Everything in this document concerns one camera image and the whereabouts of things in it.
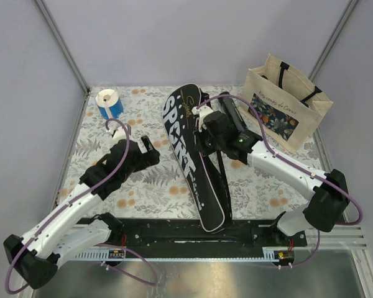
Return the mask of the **black teal shuttlecock tube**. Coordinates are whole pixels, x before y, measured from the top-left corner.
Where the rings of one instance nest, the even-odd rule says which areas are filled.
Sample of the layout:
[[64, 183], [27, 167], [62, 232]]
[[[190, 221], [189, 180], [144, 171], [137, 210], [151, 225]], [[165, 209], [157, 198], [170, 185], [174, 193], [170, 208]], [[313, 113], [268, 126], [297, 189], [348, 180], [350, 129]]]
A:
[[221, 95], [223, 95], [223, 97], [219, 98], [218, 101], [222, 111], [231, 119], [231, 122], [239, 132], [244, 131], [247, 128], [247, 125], [241, 117], [234, 99], [229, 97], [229, 92], [223, 92]]

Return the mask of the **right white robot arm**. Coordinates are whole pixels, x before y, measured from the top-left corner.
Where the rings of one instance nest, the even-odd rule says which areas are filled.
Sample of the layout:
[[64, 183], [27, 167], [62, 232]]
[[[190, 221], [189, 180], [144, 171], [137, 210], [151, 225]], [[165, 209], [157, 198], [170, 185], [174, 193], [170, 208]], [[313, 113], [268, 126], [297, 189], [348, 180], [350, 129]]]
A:
[[196, 150], [204, 155], [215, 151], [232, 160], [262, 169], [294, 188], [307, 204], [280, 214], [271, 225], [271, 240], [286, 245], [292, 237], [311, 228], [330, 232], [338, 223], [349, 202], [345, 195], [344, 175], [313, 169], [275, 151], [264, 139], [249, 129], [239, 130], [231, 119], [208, 106], [194, 108], [197, 116]]

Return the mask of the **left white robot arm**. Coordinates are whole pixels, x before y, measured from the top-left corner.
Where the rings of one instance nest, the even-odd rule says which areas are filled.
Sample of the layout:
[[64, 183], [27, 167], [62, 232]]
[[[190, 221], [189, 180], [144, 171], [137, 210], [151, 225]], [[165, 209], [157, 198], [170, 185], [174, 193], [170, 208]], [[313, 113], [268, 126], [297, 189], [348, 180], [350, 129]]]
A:
[[92, 246], [125, 251], [123, 223], [110, 213], [97, 216], [79, 232], [68, 231], [103, 202], [135, 172], [157, 165], [160, 153], [147, 136], [138, 143], [121, 138], [95, 165], [89, 167], [73, 192], [46, 218], [22, 236], [9, 235], [3, 245], [9, 270], [16, 270], [33, 289], [46, 285], [68, 260]]

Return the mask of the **black racket cover bag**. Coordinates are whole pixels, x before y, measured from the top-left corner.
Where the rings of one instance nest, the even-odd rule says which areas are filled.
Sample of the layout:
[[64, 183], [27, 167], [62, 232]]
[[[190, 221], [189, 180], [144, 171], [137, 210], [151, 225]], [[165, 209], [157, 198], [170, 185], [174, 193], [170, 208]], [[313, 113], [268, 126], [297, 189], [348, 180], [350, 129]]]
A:
[[162, 119], [175, 157], [186, 179], [204, 231], [217, 233], [232, 221], [229, 189], [223, 170], [195, 150], [197, 120], [192, 109], [208, 98], [196, 84], [174, 90], [163, 106]]

